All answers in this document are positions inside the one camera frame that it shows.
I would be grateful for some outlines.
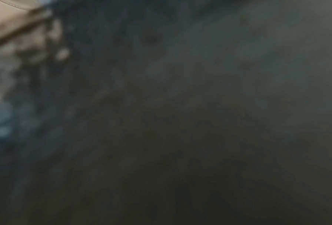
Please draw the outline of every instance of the dark surface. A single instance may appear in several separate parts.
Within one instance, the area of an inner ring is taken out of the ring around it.
[[[189,2],[0,26],[0,224],[332,225],[332,0]]]

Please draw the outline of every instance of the dark gray fabric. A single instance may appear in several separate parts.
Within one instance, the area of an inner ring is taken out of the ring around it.
[[[0,224],[332,225],[332,0],[0,26]]]

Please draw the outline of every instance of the gray surface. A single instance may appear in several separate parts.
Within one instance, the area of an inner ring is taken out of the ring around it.
[[[65,1],[1,76],[0,224],[332,224],[332,0]]]

